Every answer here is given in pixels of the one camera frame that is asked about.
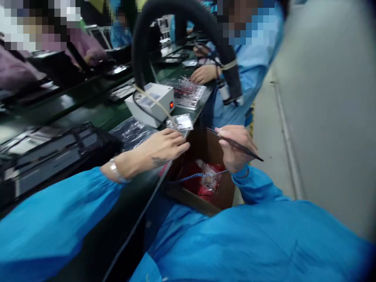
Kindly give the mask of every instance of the white electrical box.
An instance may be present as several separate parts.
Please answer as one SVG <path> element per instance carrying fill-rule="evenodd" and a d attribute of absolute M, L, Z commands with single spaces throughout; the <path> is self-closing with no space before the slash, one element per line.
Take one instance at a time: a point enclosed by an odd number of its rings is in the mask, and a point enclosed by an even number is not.
<path fill-rule="evenodd" d="M 148 83 L 147 85 L 145 85 L 144 89 L 151 97 L 157 100 L 167 110 L 167 112 L 171 113 L 174 110 L 175 104 L 173 87 L 156 83 Z M 134 99 L 140 107 L 142 107 L 146 112 L 152 114 L 160 121 L 164 121 L 166 119 L 167 115 L 160 108 L 160 106 L 155 104 L 144 94 L 137 92 Z M 150 115 L 143 112 L 134 103 L 132 96 L 128 97 L 125 100 L 125 103 L 136 120 L 150 125 L 154 128 L 157 128 L 159 125 L 161 125 L 159 121 L 156 121 Z"/>

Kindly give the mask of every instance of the black hose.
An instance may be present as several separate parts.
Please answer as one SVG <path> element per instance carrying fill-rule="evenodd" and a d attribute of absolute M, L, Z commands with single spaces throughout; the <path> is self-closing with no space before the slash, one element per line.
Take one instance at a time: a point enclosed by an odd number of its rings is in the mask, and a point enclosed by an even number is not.
<path fill-rule="evenodd" d="M 217 22 L 206 9 L 202 8 L 200 2 L 197 0 L 148 0 L 138 17 L 133 37 L 132 64 L 138 87 L 144 89 L 144 85 L 148 82 L 154 82 L 150 75 L 152 70 L 147 49 L 147 34 L 152 22 L 166 14 L 183 16 L 195 25 L 201 26 L 206 36 L 216 46 L 223 65 L 236 59 L 234 49 L 229 45 L 228 39 L 223 38 Z M 229 87 L 230 99 L 235 101 L 242 96 L 238 67 L 224 70 L 223 75 Z"/>

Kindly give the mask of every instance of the brown box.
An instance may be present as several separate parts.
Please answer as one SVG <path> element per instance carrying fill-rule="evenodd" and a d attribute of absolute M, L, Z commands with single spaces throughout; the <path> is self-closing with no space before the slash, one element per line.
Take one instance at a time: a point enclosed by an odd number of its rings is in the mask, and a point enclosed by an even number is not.
<path fill-rule="evenodd" d="M 171 181 L 179 179 L 183 164 L 201 159 L 205 163 L 216 163 L 223 165 L 223 151 L 218 143 L 219 139 L 206 130 L 195 128 L 187 137 L 190 142 L 190 149 L 180 158 L 176 159 L 167 174 L 167 178 Z M 194 193 L 183 188 L 180 184 L 168 185 L 166 193 L 168 196 L 179 200 L 182 204 L 190 206 L 197 211 L 213 216 L 221 210 L 232 207 L 234 198 L 235 185 L 232 182 L 231 175 L 224 172 L 221 181 L 214 195 L 212 203 L 209 203 Z"/>

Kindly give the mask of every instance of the purple jacket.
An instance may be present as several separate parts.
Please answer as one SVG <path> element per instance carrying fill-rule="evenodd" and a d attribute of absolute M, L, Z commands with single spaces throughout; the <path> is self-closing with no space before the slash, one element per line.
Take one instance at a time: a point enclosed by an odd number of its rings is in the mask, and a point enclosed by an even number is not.
<path fill-rule="evenodd" d="M 0 46 L 0 89 L 18 90 L 44 78 L 29 62 L 22 62 Z"/>
<path fill-rule="evenodd" d="M 91 56 L 92 61 L 89 65 L 96 65 L 101 60 L 107 60 L 107 54 L 99 42 L 82 31 L 80 28 L 68 29 L 70 41 L 77 48 L 80 55 L 84 58 Z M 56 34 L 43 34 L 42 35 L 42 50 L 60 51 L 64 50 L 65 53 L 72 59 L 73 63 L 77 63 L 70 52 L 67 50 L 66 43 L 60 42 Z"/>
<path fill-rule="evenodd" d="M 71 42 L 76 46 L 81 56 L 83 58 L 88 55 L 92 57 L 92 61 L 89 65 L 96 65 L 99 61 L 107 59 L 105 50 L 94 37 L 89 36 L 79 28 L 69 29 L 69 33 Z M 66 44 L 55 40 L 56 35 L 43 34 L 42 36 L 43 50 L 64 50 L 66 54 L 72 58 L 72 61 L 76 63 L 73 56 L 67 50 Z M 45 74 L 39 72 L 29 62 L 24 63 L 18 60 L 0 46 L 0 89 L 18 90 L 43 77 L 45 77 Z"/>

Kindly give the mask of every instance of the tweezers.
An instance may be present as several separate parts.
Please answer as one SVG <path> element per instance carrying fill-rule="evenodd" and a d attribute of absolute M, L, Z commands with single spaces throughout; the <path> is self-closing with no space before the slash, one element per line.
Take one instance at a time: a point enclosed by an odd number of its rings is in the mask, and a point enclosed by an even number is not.
<path fill-rule="evenodd" d="M 217 131 L 211 129 L 211 128 L 206 128 L 207 131 L 211 132 L 212 134 L 214 134 L 215 136 L 217 136 L 219 139 L 222 139 L 224 141 L 227 141 L 232 147 L 235 147 L 236 149 L 239 149 L 240 151 L 246 153 L 247 155 L 259 160 L 259 161 L 264 161 L 263 159 L 261 159 L 258 155 L 256 155 L 255 153 L 253 153 L 250 149 L 248 149 L 247 147 L 237 143 L 236 141 L 230 139 L 230 138 L 226 138 L 226 137 L 223 137 L 221 136 Z"/>

